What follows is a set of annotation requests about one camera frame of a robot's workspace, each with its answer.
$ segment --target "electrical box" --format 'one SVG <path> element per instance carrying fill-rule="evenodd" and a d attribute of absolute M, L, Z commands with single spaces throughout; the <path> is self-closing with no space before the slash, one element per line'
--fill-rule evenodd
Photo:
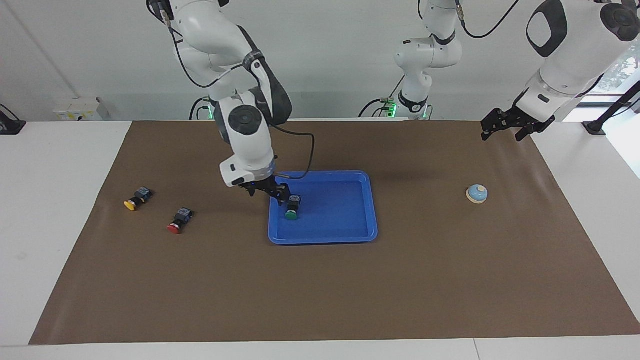
<path fill-rule="evenodd" d="M 109 112 L 100 98 L 80 98 L 61 103 L 53 111 L 60 121 L 103 121 Z"/>

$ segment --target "white robotic arm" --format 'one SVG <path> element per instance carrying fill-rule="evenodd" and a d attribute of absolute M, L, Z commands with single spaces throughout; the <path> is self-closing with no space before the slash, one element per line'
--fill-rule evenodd
<path fill-rule="evenodd" d="M 249 34 L 227 20 L 220 8 L 228 0 L 148 0 L 156 17 L 173 31 L 176 23 L 184 42 L 176 55 L 185 68 L 210 81 L 206 88 L 213 114 L 225 142 L 234 155 L 220 164 L 225 184 L 266 192 L 281 203 L 290 192 L 275 180 L 275 155 L 269 126 L 279 126 L 291 116 L 287 92 L 269 68 L 263 53 Z M 258 86 L 238 94 L 227 78 L 220 79 L 222 66 L 242 63 Z"/>
<path fill-rule="evenodd" d="M 453 66 L 462 57 L 462 45 L 456 38 L 456 1 L 428 0 L 423 14 L 431 36 L 404 41 L 395 56 L 405 75 L 403 88 L 394 99 L 400 117 L 417 118 L 426 111 L 432 80 L 425 70 Z"/>
<path fill-rule="evenodd" d="M 521 127 L 516 139 L 541 133 L 568 102 L 589 92 L 640 31 L 634 0 L 546 0 L 527 26 L 527 38 L 545 58 L 508 111 L 482 121 L 483 140 Z"/>

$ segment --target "blue tray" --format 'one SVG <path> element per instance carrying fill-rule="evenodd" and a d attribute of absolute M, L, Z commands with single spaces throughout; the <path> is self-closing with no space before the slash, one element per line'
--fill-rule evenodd
<path fill-rule="evenodd" d="M 301 172 L 286 172 L 301 176 Z M 367 243 L 378 236 L 371 180 L 362 171 L 315 171 L 285 180 L 302 202 L 297 220 L 287 220 L 286 204 L 271 199 L 269 239 L 278 245 Z"/>

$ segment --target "brown mat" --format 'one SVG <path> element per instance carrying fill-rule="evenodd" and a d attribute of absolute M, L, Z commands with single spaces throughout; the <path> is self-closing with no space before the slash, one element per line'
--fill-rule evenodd
<path fill-rule="evenodd" d="M 212 122 L 132 125 L 31 344 L 639 334 L 531 139 L 468 122 L 293 123 L 316 170 L 364 170 L 364 245 L 278 247 L 268 199 L 224 186 Z M 308 140 L 273 133 L 280 170 Z M 465 189 L 486 185 L 489 201 Z M 139 186 L 157 193 L 122 206 Z M 197 211 L 180 236 L 165 227 Z"/>

